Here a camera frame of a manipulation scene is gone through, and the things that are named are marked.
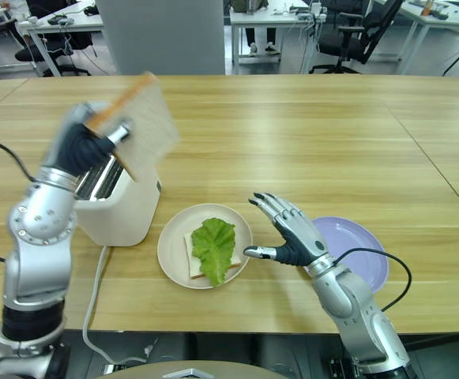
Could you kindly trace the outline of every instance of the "wooden table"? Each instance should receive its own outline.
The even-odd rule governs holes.
[[[28,79],[0,100],[0,141],[31,171],[74,103],[112,99],[132,77]],[[380,76],[163,77],[182,142],[158,171],[164,192],[147,238],[113,251],[92,324],[96,329],[335,332],[302,269],[251,261],[211,291],[170,281],[156,258],[164,224],[185,207],[221,203],[249,222],[255,243],[280,236],[246,199],[278,193],[312,218],[361,223],[414,273],[388,311],[397,331],[459,331],[459,79]],[[0,151],[0,255],[12,248],[5,218],[27,182]],[[100,248],[78,231],[67,297],[80,328]],[[2,307],[0,264],[0,311]],[[390,264],[376,294],[405,285]]]

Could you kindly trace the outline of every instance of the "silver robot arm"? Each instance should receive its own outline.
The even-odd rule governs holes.
[[[292,203],[269,193],[255,193],[258,206],[282,234],[285,244],[250,246],[249,257],[308,266],[322,308],[333,319],[348,353],[367,378],[416,379],[410,358],[389,318],[378,308],[370,286],[337,264],[310,219]]]
[[[84,127],[93,110],[73,107],[24,199],[8,218],[14,248],[6,259],[0,374],[62,378],[69,348],[59,343],[71,274],[77,177],[100,163],[129,134],[127,124],[98,138]]]

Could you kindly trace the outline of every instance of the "bread slice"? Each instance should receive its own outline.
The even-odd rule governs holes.
[[[197,279],[205,276],[201,272],[201,261],[198,257],[195,257],[192,255],[192,250],[193,250],[193,244],[192,244],[192,238],[190,237],[192,235],[191,233],[185,233],[183,235],[183,239],[185,239],[185,247],[187,251],[187,259],[189,261],[189,274],[191,279]],[[238,254],[232,254],[231,257],[231,266],[229,268],[234,268],[238,267],[242,264],[241,259],[239,259]]]

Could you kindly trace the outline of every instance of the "robot finger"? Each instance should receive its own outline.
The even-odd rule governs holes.
[[[265,201],[260,198],[249,199],[249,203],[257,206],[262,212],[268,216],[272,223],[275,223],[275,217],[280,215],[280,213],[272,206],[268,205]]]

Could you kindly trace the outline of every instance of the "desk leg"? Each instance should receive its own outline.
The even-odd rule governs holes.
[[[413,34],[416,32],[417,29],[417,21],[413,21],[412,27],[406,36],[406,40],[404,41],[403,48],[400,51],[400,54],[397,55],[397,60],[400,61],[403,58],[403,54],[406,51],[410,41],[412,40]]]
[[[303,59],[302,66],[301,66],[301,73],[309,73],[310,69],[314,66],[315,64],[315,59],[317,58],[317,45],[318,45],[318,39],[320,37],[320,28],[315,26],[315,37],[311,39],[310,37],[307,37],[307,54],[306,57]]]
[[[373,9],[373,3],[374,3],[374,0],[370,0],[368,2],[368,6],[366,7],[366,12],[364,14],[364,16],[367,16],[369,12],[371,12],[371,10]]]
[[[277,28],[278,35],[280,37],[280,55],[278,56],[278,62],[282,61],[282,57],[284,56],[284,45],[285,45],[285,36],[287,33],[284,31],[283,28]]]
[[[31,36],[32,41],[34,42],[36,47],[38,47],[38,50],[40,51],[41,56],[45,60],[45,63],[47,63],[50,71],[54,74],[55,77],[60,77],[61,73],[58,71],[57,67],[54,64],[54,61],[52,61],[52,58],[45,50],[45,46],[43,45],[43,42],[41,41],[40,37],[33,30],[29,32],[29,35]]]
[[[232,39],[232,72],[239,74],[239,27],[231,27],[231,39]]]
[[[424,41],[424,38],[426,37],[428,30],[429,30],[429,26],[427,25],[424,25],[422,29],[420,30],[420,33],[417,36],[417,40],[415,44],[413,45],[412,51],[410,51],[410,55],[406,58],[406,60],[403,63],[403,66],[401,67],[401,70],[399,72],[400,75],[405,75],[408,69],[410,68],[410,64],[412,63],[412,60],[416,56],[417,51],[419,51],[420,45],[422,45],[422,42]]]

